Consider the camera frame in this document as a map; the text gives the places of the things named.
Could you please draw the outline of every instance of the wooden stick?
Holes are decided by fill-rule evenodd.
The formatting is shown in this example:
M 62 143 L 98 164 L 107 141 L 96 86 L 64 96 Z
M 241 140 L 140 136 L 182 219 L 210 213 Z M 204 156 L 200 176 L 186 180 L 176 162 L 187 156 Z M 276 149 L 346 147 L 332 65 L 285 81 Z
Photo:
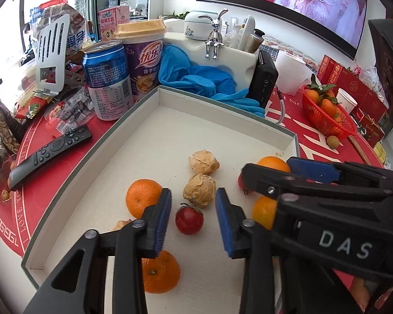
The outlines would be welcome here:
M 355 147 L 355 149 L 357 150 L 357 152 L 359 153 L 359 155 L 361 156 L 361 158 L 363 159 L 363 162 L 367 165 L 371 165 L 370 160 L 368 159 L 368 157 L 365 155 L 364 150 L 359 146 L 357 140 L 353 137 L 353 136 L 348 136 L 348 139 L 350 140 L 350 142 L 352 143 L 352 145 Z

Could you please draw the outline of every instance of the white floor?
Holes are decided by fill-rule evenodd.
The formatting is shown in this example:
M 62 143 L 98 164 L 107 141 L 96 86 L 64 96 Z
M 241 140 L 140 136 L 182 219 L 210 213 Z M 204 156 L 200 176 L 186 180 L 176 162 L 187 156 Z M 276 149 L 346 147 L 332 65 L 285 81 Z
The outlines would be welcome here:
M 22 314 L 35 293 L 20 267 L 21 261 L 22 258 L 0 239 L 0 298 L 11 314 Z

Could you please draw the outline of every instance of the paper towel roll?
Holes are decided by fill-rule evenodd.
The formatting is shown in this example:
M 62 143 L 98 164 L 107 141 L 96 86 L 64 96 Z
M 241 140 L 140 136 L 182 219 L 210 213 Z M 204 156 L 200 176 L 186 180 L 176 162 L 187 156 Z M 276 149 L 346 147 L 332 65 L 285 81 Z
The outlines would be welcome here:
M 279 51 L 275 67 L 279 74 L 277 88 L 290 95 L 296 95 L 304 80 L 312 74 L 301 58 L 284 51 Z

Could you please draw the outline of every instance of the black remote control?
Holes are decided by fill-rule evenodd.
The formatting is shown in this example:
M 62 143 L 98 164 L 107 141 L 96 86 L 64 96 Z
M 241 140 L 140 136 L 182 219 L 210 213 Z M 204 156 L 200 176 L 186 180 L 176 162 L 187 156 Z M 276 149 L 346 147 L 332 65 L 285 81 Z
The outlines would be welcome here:
M 92 138 L 92 134 L 84 124 L 44 145 L 10 172 L 8 180 L 10 190 L 18 190 L 29 176 L 40 170 L 55 156 L 89 138 Z

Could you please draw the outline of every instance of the white letter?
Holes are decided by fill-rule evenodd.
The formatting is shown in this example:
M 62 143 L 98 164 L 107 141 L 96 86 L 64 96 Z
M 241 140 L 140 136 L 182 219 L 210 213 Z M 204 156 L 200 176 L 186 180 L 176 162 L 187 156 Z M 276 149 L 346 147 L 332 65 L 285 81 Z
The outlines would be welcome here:
M 336 251 L 339 253 L 341 250 L 346 251 L 347 255 L 350 254 L 350 250 L 351 250 L 351 239 L 350 239 L 349 237 L 344 241 L 344 243 L 342 243 L 342 244 L 339 246 L 339 248 L 338 248 Z
M 360 253 L 358 253 L 357 257 L 362 259 L 362 260 L 365 260 L 368 257 L 369 253 L 370 253 L 366 248 L 370 248 L 371 249 L 372 247 L 373 247 L 373 245 L 371 243 L 365 242 L 361 246 L 361 251 L 364 253 L 364 255 L 361 255 Z
M 329 236 L 328 242 L 325 242 L 326 235 Z M 328 247 L 331 246 L 331 244 L 332 244 L 332 242 L 333 242 L 333 238 L 334 238 L 334 237 L 333 237 L 333 234 L 332 234 L 330 231 L 328 231 L 328 230 L 323 230 L 323 234 L 322 234 L 322 237 L 321 237 L 321 239 L 320 239 L 319 245 L 320 245 L 320 246 L 323 246 L 323 247 L 325 247 L 325 248 L 328 248 Z

